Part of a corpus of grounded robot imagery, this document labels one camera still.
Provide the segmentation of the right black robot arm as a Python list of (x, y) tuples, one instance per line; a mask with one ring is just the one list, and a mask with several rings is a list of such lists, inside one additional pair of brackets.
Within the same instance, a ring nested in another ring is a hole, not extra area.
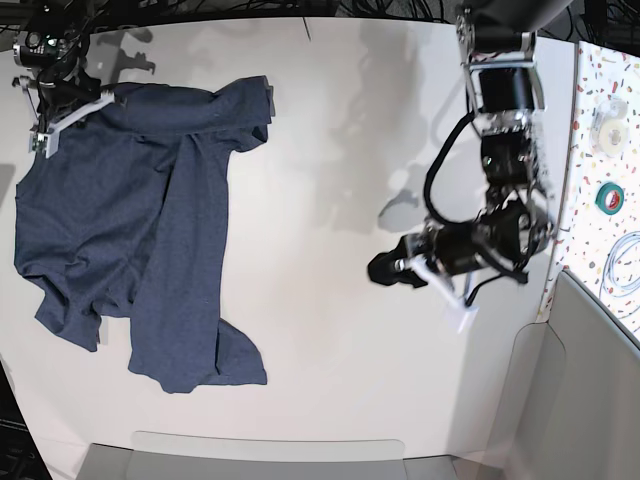
[(75, 123), (114, 100), (86, 73), (90, 35), (112, 7), (110, 1), (28, 1), (19, 4), (13, 41), (17, 65), (28, 76), (13, 80), (32, 110), (35, 136)]

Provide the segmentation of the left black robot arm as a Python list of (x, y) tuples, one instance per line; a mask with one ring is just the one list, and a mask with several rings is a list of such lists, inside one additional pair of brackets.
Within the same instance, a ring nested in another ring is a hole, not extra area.
[[(429, 166), (423, 185), (427, 211), (422, 231), (374, 257), (369, 279), (382, 286), (432, 285), (464, 309), (479, 285), (457, 295), (452, 279), (486, 268), (495, 279), (528, 282), (527, 266), (554, 239), (548, 170), (538, 117), (546, 104), (537, 71), (537, 33), (568, 7), (566, 1), (463, 1), (456, 8), (467, 112)], [(439, 212), (432, 189), (436, 175), (467, 126), (480, 140), (487, 182), (485, 205), (475, 218), (452, 220)]]

